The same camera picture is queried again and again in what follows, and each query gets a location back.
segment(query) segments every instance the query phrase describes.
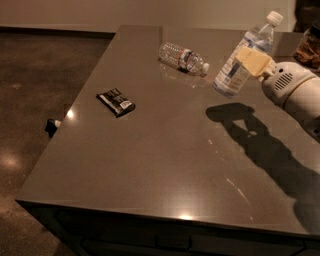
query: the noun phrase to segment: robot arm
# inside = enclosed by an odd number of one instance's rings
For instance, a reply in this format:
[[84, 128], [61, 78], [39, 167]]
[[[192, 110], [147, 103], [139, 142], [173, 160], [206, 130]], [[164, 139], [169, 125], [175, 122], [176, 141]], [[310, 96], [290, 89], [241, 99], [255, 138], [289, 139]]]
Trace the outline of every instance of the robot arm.
[[264, 94], [320, 143], [320, 78], [294, 62], [275, 63], [271, 57], [243, 47], [236, 57], [262, 84]]

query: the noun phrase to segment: clear plastic bottle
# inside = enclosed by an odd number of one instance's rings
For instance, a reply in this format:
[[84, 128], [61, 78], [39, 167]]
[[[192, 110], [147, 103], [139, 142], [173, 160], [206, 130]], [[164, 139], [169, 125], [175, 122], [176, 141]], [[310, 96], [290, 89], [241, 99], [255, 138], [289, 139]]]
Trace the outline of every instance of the clear plastic bottle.
[[198, 53], [169, 42], [160, 46], [159, 60], [191, 75], [205, 75], [210, 67]]
[[277, 12], [270, 12], [266, 22], [249, 29], [234, 52], [229, 57], [226, 64], [216, 76], [213, 87], [222, 95], [234, 97], [250, 77], [249, 72], [239, 63], [234, 61], [238, 50], [242, 46], [254, 48], [264, 53], [270, 53], [273, 44], [274, 29], [278, 26], [283, 17]]

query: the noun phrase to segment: glass jar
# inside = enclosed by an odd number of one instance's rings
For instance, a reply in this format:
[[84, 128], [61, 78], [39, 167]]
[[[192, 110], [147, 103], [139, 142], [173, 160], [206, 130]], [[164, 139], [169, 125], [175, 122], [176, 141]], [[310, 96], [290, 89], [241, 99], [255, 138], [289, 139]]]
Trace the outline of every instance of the glass jar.
[[302, 65], [320, 72], [320, 20], [304, 32], [294, 57]]

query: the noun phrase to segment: floor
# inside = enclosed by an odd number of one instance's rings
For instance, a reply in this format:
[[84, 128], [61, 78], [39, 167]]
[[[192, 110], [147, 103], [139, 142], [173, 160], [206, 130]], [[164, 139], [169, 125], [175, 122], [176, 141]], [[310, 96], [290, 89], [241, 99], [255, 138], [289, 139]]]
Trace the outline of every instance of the floor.
[[0, 33], [0, 255], [71, 256], [15, 197], [110, 39]]

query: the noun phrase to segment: white bottle cap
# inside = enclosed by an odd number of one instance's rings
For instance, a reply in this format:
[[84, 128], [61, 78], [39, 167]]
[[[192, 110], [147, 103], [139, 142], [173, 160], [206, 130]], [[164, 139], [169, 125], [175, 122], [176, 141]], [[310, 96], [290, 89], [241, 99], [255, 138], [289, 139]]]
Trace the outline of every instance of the white bottle cap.
[[202, 73], [203, 74], [208, 74], [208, 70], [210, 68], [210, 64], [209, 63], [204, 63], [202, 66]]
[[275, 27], [280, 25], [282, 20], [283, 16], [275, 11], [270, 12], [267, 16], [267, 22]]

